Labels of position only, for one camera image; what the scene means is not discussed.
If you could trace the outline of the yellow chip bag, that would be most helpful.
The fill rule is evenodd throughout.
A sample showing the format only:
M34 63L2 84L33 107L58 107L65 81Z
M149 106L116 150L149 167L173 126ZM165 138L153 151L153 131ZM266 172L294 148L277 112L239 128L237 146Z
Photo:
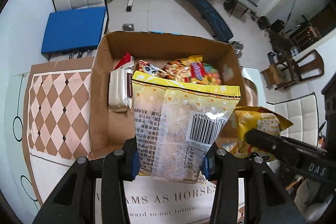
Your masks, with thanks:
M234 132L235 141L225 145L232 155L240 159L260 156L265 162L271 162L276 159L275 156L255 145L248 144L246 133L256 129L279 137L282 131L293 125L293 122L261 106L241 106L233 111L227 125Z

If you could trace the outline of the yellow clear biscuit bag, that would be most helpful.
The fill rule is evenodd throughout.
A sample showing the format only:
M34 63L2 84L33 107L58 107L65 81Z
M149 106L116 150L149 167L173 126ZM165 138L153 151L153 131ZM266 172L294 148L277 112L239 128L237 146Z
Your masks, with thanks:
M201 182L206 153L240 101L240 88L201 85L135 71L132 77L140 171L165 181Z

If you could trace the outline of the white wafer packet maroon label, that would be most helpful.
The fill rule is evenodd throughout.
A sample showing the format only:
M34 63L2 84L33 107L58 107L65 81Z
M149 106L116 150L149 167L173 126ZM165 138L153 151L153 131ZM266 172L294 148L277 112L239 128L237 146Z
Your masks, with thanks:
M108 110L121 113L131 110L134 58L126 52L109 75Z

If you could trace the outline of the panda print snack bag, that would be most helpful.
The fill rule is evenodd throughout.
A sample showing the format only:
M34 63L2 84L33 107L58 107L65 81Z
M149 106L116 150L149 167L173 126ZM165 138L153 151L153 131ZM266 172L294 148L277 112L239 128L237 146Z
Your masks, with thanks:
M167 72L165 72L163 69L143 60L138 61L138 70L154 77L163 79L167 77Z

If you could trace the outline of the white padded chair right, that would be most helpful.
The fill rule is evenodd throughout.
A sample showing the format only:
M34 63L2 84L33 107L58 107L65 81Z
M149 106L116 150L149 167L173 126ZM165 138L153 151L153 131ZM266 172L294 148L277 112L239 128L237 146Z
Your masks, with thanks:
M316 146L318 143L318 107L314 93L282 102L267 102L267 108L293 123L281 136Z

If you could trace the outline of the cardboard box blue print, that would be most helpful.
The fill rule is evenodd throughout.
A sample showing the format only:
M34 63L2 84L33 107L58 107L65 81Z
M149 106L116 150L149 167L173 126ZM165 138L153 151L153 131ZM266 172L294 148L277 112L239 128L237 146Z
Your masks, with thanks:
M109 75L126 52L135 59L163 67L169 61L201 55L219 72L222 83L239 86L239 106L247 105L238 58L230 44L197 36L157 32L109 32L103 36L94 58L90 87L89 159L100 159L133 138L134 112L108 109Z

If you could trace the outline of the dark wooden chair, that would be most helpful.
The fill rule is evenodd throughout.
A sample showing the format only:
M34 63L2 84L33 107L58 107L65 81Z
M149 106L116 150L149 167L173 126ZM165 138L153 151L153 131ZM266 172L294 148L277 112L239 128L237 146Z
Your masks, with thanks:
M298 60L284 55L284 60L271 64L261 74L267 88L287 89L323 76L325 74L324 62L316 50L310 51Z

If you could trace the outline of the yellow red noodle bag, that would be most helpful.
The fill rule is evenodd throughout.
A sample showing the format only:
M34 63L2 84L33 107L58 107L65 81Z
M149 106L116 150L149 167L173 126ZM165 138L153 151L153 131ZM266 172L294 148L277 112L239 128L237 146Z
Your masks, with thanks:
M170 80L201 85L222 84L219 71L212 65L204 63L202 55L170 61L163 70L167 73L166 78Z

